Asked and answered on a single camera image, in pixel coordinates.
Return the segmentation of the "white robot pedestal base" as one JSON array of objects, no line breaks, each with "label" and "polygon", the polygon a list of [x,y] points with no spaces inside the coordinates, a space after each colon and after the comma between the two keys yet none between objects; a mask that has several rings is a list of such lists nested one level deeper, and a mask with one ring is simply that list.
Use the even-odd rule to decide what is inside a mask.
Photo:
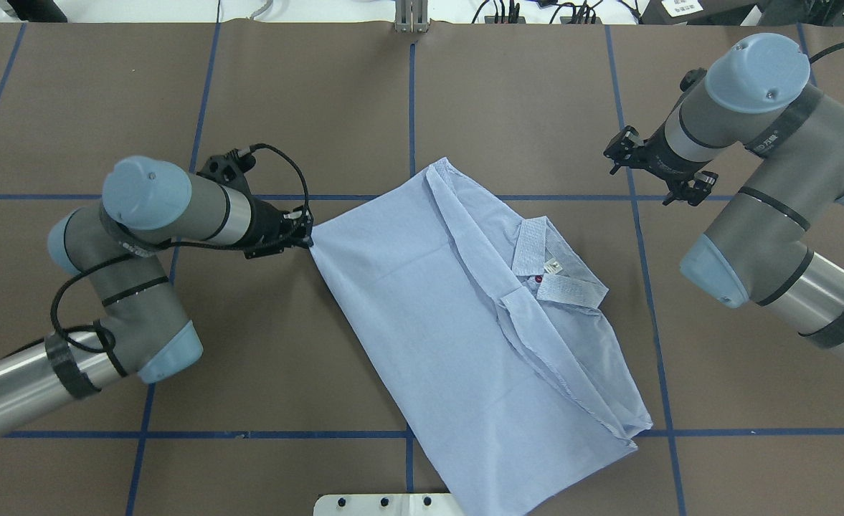
[{"label": "white robot pedestal base", "polygon": [[323,495],[313,515],[464,515],[449,493]]}]

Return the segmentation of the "grey box with label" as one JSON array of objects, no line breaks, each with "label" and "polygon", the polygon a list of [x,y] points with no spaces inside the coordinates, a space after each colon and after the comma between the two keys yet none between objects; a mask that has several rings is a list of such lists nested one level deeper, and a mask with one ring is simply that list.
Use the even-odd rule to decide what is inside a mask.
[{"label": "grey box with label", "polygon": [[648,1],[640,12],[641,25],[740,26],[757,1]]}]

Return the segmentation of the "light blue striped shirt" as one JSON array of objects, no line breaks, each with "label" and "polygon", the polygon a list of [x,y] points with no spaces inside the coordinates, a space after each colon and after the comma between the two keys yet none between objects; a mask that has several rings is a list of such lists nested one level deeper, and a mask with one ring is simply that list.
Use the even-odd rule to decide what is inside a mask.
[{"label": "light blue striped shirt", "polygon": [[526,515],[652,427],[607,287],[448,159],[318,225],[310,253],[468,515]]}]

